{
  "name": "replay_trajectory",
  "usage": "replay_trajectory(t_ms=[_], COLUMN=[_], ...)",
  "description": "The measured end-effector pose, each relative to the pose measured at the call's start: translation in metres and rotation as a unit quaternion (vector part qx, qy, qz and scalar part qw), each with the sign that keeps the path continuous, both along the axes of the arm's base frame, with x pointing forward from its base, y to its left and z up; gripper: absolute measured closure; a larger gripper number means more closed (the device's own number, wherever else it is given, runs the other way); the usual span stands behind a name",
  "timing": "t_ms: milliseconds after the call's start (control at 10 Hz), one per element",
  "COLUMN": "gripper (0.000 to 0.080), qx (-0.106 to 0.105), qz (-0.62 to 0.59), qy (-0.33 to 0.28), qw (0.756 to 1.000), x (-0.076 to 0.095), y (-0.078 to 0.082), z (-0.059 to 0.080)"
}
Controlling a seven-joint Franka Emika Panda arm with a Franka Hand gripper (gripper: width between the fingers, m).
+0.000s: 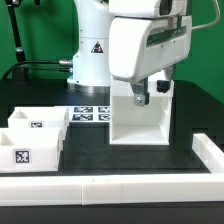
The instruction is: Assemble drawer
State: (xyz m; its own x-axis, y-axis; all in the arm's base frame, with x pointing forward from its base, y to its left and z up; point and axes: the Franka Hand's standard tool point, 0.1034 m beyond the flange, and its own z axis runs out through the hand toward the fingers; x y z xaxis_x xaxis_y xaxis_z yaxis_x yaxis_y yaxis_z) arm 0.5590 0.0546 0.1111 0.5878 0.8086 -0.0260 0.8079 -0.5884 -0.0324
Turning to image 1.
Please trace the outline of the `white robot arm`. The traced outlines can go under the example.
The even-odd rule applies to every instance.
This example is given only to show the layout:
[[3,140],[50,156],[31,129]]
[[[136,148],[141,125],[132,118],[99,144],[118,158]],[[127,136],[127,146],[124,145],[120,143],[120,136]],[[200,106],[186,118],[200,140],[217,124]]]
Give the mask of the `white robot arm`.
[[189,0],[74,0],[79,47],[68,86],[106,93],[112,80],[128,82],[139,106],[149,103],[149,83],[167,93],[175,64],[190,50]]

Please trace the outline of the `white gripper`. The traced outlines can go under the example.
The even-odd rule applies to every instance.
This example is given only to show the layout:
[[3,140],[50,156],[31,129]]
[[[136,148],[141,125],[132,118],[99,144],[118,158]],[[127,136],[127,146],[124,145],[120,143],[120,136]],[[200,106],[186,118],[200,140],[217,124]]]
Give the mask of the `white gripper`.
[[173,21],[122,17],[112,21],[109,70],[114,79],[132,83],[136,106],[149,104],[147,77],[154,73],[162,70],[157,80],[157,91],[167,93],[170,90],[174,64],[189,54],[191,28],[190,16]]

